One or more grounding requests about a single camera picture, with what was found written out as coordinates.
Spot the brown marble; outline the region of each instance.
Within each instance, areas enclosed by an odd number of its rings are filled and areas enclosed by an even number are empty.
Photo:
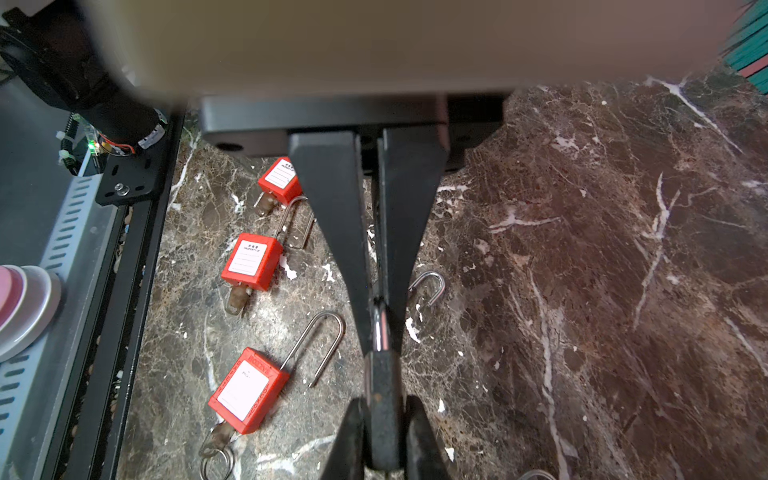
[[[454,478],[768,475],[766,106],[725,68],[511,95],[435,201],[415,272],[442,272],[447,293],[429,308],[425,286],[409,307],[406,389]],[[315,478],[362,394],[346,289],[315,226],[286,255],[296,278],[281,268],[241,318],[223,312],[233,239],[277,222],[253,211],[269,162],[233,161],[188,123],[120,478],[195,478],[206,402],[243,348],[279,360],[332,309],[350,328],[319,385],[305,382],[331,323],[234,444],[238,480]]]

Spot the metal ring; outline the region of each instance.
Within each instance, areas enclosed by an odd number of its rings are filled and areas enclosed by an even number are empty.
[[[224,449],[216,449],[217,453],[224,456],[224,460],[227,461],[227,474],[221,480],[227,480],[232,475],[232,469],[234,468],[234,454],[229,447]],[[208,463],[213,457],[203,457],[200,459],[200,480],[210,480],[208,478]]]

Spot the cable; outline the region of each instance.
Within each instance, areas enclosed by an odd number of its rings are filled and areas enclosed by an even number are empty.
[[[135,155],[135,154],[136,154],[136,149],[135,149],[135,148],[133,148],[131,145],[129,145],[129,144],[116,144],[116,143],[114,143],[112,140],[110,140],[109,138],[106,138],[106,137],[104,136],[104,134],[100,134],[100,135],[101,135],[101,138],[102,138],[102,139],[104,139],[104,141],[105,141],[105,142],[107,142],[108,144],[110,144],[111,146],[113,146],[113,147],[117,147],[117,148],[119,148],[119,149],[121,149],[121,150],[125,150],[125,149],[128,149],[128,150],[130,150],[130,151],[131,151],[131,153],[132,153],[133,155]]]
[[[74,136],[78,134],[78,125],[79,123],[75,120],[74,113],[70,113],[64,131],[60,131],[56,134],[56,137],[61,138],[58,159],[61,164],[69,170],[69,173],[75,176],[78,175],[80,166],[82,165],[82,162],[79,162],[72,154],[72,141],[74,140]]]

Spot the red padlock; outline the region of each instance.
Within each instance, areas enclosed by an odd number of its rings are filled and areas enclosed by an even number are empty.
[[[256,202],[259,217],[267,215],[278,202],[290,204],[291,200],[302,193],[299,178],[288,157],[280,157],[259,179],[263,193]]]
[[[283,245],[277,240],[277,236],[283,232],[283,226],[288,219],[291,208],[301,200],[306,200],[306,197],[299,195],[288,203],[283,218],[280,220],[275,234],[271,237],[241,233],[237,238],[230,259],[221,273],[221,278],[232,284],[230,299],[227,302],[227,313],[239,315],[248,301],[250,290],[265,292],[270,288],[272,277],[280,261],[280,255],[283,254]],[[310,221],[307,223],[303,234],[296,237],[296,239],[300,238],[300,242],[298,244],[289,243],[291,247],[304,248],[314,220],[315,214],[310,214]]]
[[[290,374],[283,369],[299,349],[317,320],[325,316],[332,316],[339,323],[339,335],[336,336],[331,349],[315,371],[315,377],[310,383],[310,388],[314,387],[346,332],[346,324],[341,316],[328,310],[318,313],[310,320],[309,325],[306,326],[299,337],[299,341],[293,346],[280,368],[272,364],[265,355],[254,349],[246,348],[219,388],[208,400],[209,407],[243,435],[258,430],[259,425],[274,405],[277,396],[290,377]]]

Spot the screw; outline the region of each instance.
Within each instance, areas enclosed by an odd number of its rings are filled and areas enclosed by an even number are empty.
[[[128,192],[131,191],[131,189],[128,187],[128,185],[123,184],[115,184],[114,191],[120,196],[125,197],[128,195]]]

